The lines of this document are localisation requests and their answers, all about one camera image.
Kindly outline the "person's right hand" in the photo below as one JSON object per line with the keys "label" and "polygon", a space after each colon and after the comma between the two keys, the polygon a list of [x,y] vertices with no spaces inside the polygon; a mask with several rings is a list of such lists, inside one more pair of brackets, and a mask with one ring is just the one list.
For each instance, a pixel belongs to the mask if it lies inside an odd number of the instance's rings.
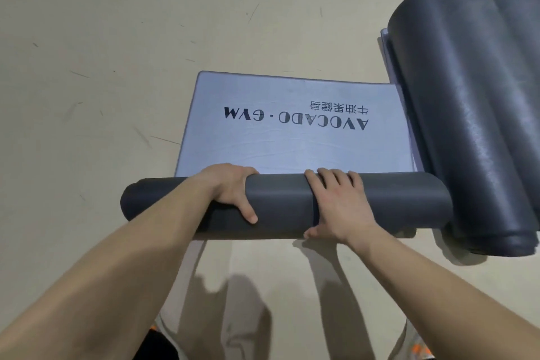
{"label": "person's right hand", "polygon": [[316,197],[321,183],[318,173],[305,171],[319,208],[317,225],[325,225],[325,239],[346,244],[356,251],[363,250],[382,229],[375,221],[367,197],[362,200],[355,193],[348,172],[334,169],[334,173],[340,181],[340,195],[335,200],[320,201]]}

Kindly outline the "person's left hand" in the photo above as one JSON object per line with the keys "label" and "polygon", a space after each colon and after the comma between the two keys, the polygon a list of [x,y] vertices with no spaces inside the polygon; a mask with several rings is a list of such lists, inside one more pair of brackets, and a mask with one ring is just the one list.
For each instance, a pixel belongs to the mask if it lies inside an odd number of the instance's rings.
{"label": "person's left hand", "polygon": [[247,199],[247,178],[258,174],[259,172],[251,166],[221,163],[206,167],[195,177],[210,186],[213,201],[235,206],[236,199]]}

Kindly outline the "grey printed yoga mat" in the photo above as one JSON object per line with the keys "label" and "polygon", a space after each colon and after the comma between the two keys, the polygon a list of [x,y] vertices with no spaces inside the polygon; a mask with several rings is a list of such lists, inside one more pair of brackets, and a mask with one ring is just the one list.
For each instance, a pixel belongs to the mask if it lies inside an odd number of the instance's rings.
{"label": "grey printed yoga mat", "polygon": [[206,166],[251,166],[246,195],[258,222],[212,203],[196,237],[293,239],[318,224],[305,170],[358,172],[376,222],[390,233],[440,228],[453,215],[446,186],[414,159],[403,99],[394,84],[202,71],[173,177],[140,179],[120,208],[132,220]]}

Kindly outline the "person's left forearm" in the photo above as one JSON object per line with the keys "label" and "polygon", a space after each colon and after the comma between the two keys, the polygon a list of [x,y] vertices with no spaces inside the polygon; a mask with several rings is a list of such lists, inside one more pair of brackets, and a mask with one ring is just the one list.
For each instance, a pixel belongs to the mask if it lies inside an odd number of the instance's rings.
{"label": "person's left forearm", "polygon": [[98,243],[0,333],[0,360],[131,360],[221,188],[200,172]]}

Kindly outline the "person's right forearm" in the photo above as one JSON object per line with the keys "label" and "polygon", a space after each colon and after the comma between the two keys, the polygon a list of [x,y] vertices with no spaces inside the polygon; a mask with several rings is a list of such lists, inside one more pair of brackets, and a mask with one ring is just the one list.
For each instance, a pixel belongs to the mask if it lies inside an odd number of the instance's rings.
{"label": "person's right forearm", "polygon": [[407,316],[437,360],[540,360],[540,329],[373,222],[347,245]]}

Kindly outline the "rolled dark grey yoga mat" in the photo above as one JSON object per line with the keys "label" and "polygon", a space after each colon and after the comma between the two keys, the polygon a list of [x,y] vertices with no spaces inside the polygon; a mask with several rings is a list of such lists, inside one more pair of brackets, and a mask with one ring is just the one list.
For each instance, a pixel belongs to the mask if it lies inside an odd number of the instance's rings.
{"label": "rolled dark grey yoga mat", "polygon": [[540,220],[540,91],[493,0],[444,0],[469,72],[488,100]]}
{"label": "rolled dark grey yoga mat", "polygon": [[532,100],[540,117],[540,0],[494,0],[531,70]]}
{"label": "rolled dark grey yoga mat", "polygon": [[536,214],[446,13],[443,0],[404,0],[387,28],[394,68],[422,136],[421,154],[450,192],[451,232],[463,248],[487,256],[534,255]]}

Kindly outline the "person's right shoe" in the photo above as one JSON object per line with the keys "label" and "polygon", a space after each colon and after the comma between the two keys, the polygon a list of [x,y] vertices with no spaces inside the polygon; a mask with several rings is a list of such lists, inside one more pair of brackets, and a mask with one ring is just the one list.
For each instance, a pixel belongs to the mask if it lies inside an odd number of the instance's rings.
{"label": "person's right shoe", "polygon": [[391,360],[436,360],[436,357],[412,323],[407,320]]}

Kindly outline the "person's shoe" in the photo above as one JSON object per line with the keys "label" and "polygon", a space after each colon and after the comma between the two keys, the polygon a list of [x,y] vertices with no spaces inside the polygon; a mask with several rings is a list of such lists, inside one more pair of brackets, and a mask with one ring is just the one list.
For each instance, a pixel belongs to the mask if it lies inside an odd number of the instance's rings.
{"label": "person's shoe", "polygon": [[168,333],[161,314],[158,314],[133,360],[188,360],[188,356]]}
{"label": "person's shoe", "polygon": [[436,357],[412,323],[407,320],[391,360],[436,360]]}

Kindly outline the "person's left shoe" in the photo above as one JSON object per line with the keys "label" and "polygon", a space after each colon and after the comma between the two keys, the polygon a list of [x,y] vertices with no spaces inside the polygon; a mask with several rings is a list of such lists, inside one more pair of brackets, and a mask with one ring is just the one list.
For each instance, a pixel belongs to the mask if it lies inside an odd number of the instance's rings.
{"label": "person's left shoe", "polygon": [[158,314],[133,360],[188,360],[188,356],[168,333],[161,314]]}

